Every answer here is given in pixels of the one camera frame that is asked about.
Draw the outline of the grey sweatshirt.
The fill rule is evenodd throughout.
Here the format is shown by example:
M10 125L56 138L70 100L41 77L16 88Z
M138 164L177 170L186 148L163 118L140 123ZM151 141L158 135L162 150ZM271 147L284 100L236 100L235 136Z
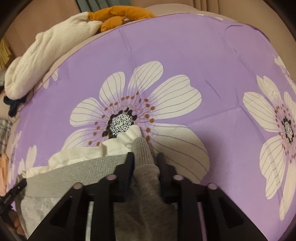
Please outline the grey sweatshirt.
M16 212L25 235L33 233L75 183L98 182L122 164L128 152L134 153L135 169L126 202L114 206L117 240L176 240L177 211L160 196L159 168L136 125L100 147L65 149L47 166L23 172L27 186L16 199Z

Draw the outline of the pink folded cloth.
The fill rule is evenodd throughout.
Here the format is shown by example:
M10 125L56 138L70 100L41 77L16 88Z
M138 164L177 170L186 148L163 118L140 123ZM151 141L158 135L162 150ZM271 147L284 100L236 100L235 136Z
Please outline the pink folded cloth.
M0 196L5 196L8 178L9 159L5 153L0 156Z

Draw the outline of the plaid grey shirt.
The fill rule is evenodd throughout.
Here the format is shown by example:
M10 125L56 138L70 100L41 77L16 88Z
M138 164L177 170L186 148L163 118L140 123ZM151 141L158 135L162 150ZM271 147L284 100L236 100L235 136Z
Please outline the plaid grey shirt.
M0 120L0 152L5 152L13 123L10 120Z

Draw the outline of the dark navy garment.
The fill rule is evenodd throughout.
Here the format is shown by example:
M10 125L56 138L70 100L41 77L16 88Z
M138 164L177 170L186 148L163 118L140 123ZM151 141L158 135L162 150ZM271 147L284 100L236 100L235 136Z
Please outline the dark navy garment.
M19 105L25 103L26 98L27 98L27 96L24 96L20 99L12 100L12 99L8 98L7 96L4 97L4 103L6 105L10 106L9 112L8 112L9 117L13 118L16 116Z

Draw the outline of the cream fleece garment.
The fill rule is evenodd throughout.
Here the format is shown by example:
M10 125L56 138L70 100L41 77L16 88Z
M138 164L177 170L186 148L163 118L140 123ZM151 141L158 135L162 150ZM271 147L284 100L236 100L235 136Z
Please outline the cream fleece garment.
M36 35L33 44L6 71L4 90L9 99L24 97L56 60L95 35L103 22L88 17L88 12L74 15Z

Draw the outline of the purple floral bedsheet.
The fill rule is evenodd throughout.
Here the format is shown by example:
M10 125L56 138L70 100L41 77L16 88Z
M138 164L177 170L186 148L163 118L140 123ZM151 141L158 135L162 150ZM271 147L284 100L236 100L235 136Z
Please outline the purple floral bedsheet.
M295 83L260 30L202 14L116 28L58 60L10 137L8 186L59 151L138 125L154 154L214 182L268 240L295 216Z

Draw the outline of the yellow hanging cloth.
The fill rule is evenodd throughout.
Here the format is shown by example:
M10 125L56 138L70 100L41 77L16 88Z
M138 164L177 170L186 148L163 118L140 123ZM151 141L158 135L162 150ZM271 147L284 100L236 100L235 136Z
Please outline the yellow hanging cloth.
M6 41L4 39L1 39L0 42L0 70L4 70L6 68L6 65L10 61L10 58L12 56L12 53L10 51L10 48Z

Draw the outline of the orange knit garment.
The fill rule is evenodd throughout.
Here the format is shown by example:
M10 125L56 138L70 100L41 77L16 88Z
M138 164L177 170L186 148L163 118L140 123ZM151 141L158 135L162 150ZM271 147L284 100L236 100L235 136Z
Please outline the orange knit garment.
M138 21L155 17L156 15L149 10L137 6L112 6L88 13L88 20L102 22L101 32L123 25L126 19Z

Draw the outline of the teal curtain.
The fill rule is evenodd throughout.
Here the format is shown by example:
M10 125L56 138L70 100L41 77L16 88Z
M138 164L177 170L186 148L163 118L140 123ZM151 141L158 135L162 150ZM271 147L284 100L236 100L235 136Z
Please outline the teal curtain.
M108 0L76 0L75 1L81 12L85 11L98 11L100 9L106 9L114 6L119 1L108 1Z

